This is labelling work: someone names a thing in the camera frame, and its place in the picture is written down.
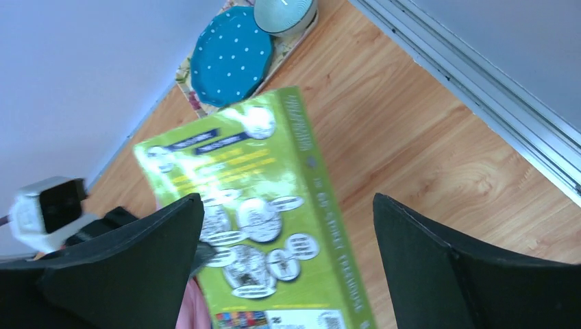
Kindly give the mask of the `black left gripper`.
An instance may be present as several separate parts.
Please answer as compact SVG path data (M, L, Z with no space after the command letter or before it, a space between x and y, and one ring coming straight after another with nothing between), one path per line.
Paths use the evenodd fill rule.
M64 247L92 240L98 236L126 226L136 220L138 220L138 217L133 215L124 207L118 206L107 212L103 218L92 221L67 238L64 242Z

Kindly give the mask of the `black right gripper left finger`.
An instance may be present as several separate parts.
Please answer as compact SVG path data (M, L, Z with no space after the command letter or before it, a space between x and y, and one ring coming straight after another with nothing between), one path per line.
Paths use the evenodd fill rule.
M1 265L2 328L174 328L204 216L192 193L92 240Z

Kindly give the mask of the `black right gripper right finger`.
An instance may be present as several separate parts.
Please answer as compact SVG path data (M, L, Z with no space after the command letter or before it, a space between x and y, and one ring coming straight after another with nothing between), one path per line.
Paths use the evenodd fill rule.
M399 328L579 328L580 266L491 245L383 194L375 234Z

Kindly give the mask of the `pink student backpack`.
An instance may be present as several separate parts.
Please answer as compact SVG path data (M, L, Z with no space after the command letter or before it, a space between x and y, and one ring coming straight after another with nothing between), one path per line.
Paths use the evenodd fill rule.
M175 325L176 329L211 329L211 319L196 280L191 279L186 285L179 315Z

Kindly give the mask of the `green comic book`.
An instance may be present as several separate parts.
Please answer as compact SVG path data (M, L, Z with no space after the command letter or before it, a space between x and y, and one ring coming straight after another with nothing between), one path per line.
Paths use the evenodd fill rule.
M298 87L134 147L161 206L197 193L198 276L215 328L374 328L373 311Z

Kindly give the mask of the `blue polka dot plate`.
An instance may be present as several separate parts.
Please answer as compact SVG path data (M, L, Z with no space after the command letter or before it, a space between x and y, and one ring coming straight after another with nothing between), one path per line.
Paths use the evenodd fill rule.
M273 40L251 6L233 6L213 18L190 58L190 84L200 102L217 108L250 97L269 71Z

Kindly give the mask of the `pale green bowl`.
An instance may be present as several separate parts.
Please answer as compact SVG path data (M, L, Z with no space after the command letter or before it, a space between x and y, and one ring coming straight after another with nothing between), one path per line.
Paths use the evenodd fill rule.
M303 32L318 11L315 0L256 0L254 20L264 32L277 37Z

